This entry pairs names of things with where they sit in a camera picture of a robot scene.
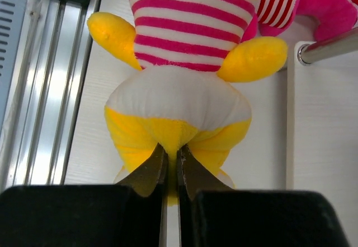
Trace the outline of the aluminium rail frame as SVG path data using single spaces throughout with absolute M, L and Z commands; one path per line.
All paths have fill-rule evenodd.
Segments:
M 1 189 L 65 179 L 92 39 L 87 7 L 26 0 L 8 99 L 1 104 Z

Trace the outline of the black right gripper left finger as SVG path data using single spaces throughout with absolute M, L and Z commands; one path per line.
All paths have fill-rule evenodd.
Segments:
M 161 146 L 111 185 L 29 185 L 1 194 L 2 246 L 165 246 Z

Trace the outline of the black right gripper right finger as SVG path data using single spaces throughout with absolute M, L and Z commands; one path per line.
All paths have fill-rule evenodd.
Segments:
M 177 154 L 181 246 L 348 246 L 330 202 L 304 190 L 235 190 Z

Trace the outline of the pink plush face down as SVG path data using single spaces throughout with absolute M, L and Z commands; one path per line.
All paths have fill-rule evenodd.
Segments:
M 300 0 L 260 0 L 242 41 L 261 36 L 278 36 L 293 22 Z

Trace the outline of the white two-tier shelf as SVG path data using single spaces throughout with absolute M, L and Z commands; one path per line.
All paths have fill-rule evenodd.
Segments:
M 357 30 L 296 43 L 287 79 L 286 186 L 357 187 Z

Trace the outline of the pink plush near shelf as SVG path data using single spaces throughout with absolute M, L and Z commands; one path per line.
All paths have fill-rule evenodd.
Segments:
M 357 0 L 300 0 L 298 15 L 317 21 L 313 37 L 321 41 L 341 35 L 357 23 Z

